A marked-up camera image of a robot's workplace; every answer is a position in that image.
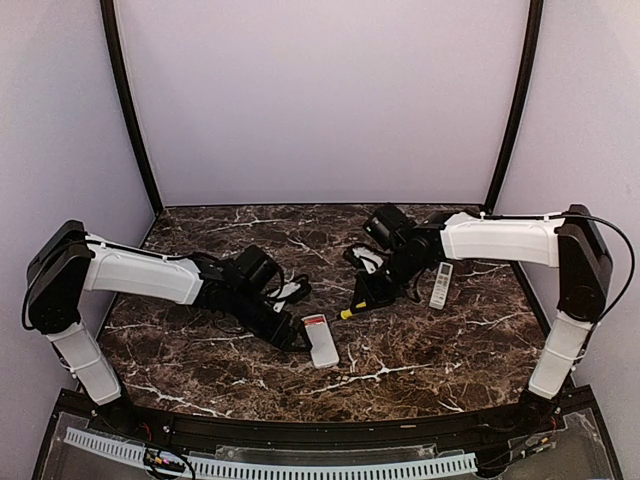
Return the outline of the yellow handled screwdriver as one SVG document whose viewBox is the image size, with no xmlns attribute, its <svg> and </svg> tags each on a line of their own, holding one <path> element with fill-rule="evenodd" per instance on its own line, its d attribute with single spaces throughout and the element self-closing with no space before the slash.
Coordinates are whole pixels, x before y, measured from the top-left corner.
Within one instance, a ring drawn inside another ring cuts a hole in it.
<svg viewBox="0 0 640 480">
<path fill-rule="evenodd" d="M 341 320 L 348 320 L 354 315 L 366 312 L 367 309 L 368 309 L 367 301 L 366 300 L 359 301 L 358 303 L 352 304 L 349 308 L 342 310 L 339 315 L 339 318 Z"/>
</svg>

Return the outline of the white remote control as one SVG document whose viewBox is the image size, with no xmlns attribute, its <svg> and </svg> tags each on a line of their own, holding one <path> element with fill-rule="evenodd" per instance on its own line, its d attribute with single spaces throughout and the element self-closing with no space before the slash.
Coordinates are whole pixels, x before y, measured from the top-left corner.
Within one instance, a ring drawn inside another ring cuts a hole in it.
<svg viewBox="0 0 640 480">
<path fill-rule="evenodd" d="M 340 359 L 327 319 L 324 324 L 304 327 L 311 342 L 310 356 L 313 366 L 316 369 L 336 366 Z"/>
</svg>

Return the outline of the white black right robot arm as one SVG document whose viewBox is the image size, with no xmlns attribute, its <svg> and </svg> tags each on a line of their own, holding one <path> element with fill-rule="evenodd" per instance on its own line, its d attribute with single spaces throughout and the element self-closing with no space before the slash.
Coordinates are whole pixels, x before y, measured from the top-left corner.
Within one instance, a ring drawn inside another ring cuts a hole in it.
<svg viewBox="0 0 640 480">
<path fill-rule="evenodd" d="M 594 328 L 616 304 L 608 298 L 613 260 L 599 231 L 604 223 L 580 204 L 541 215 L 437 212 L 422 223 L 385 204 L 363 226 L 381 247 L 382 261 L 374 262 L 372 251 L 359 254 L 356 247 L 345 253 L 358 272 L 351 304 L 341 315 L 392 305 L 420 272 L 450 260 L 490 259 L 556 269 L 557 313 L 528 382 L 531 396 L 510 413 L 511 426 L 530 434 L 547 420 L 546 400 L 559 394 Z"/>
</svg>

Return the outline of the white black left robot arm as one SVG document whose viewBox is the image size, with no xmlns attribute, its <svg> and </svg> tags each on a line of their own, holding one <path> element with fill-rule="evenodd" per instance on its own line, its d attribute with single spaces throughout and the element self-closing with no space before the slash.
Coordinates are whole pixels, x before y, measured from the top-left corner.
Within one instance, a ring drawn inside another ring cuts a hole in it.
<svg viewBox="0 0 640 480">
<path fill-rule="evenodd" d="M 276 307 L 305 297 L 308 288 L 265 290 L 282 274 L 256 245 L 223 259 L 202 253 L 170 256 L 111 243 L 69 220 L 28 265 L 21 320 L 24 329 L 51 342 L 89 398 L 103 406 L 103 421 L 120 436 L 131 436 L 141 427 L 140 412 L 122 399 L 121 380 L 82 322 L 82 294 L 112 291 L 229 314 L 281 351 L 308 352 L 311 341 L 302 322 Z"/>
</svg>

